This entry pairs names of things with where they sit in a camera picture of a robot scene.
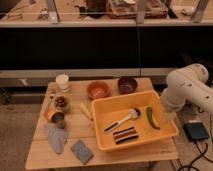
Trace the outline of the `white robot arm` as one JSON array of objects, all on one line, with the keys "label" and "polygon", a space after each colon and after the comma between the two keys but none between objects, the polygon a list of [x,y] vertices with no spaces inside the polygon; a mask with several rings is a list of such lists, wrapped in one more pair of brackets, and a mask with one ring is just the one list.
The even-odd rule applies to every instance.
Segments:
[{"label": "white robot arm", "polygon": [[213,88],[206,85],[208,78],[208,70],[199,63],[173,70],[167,75],[167,87],[160,95],[165,123],[176,117],[176,113],[183,108],[186,101],[213,114]]}]

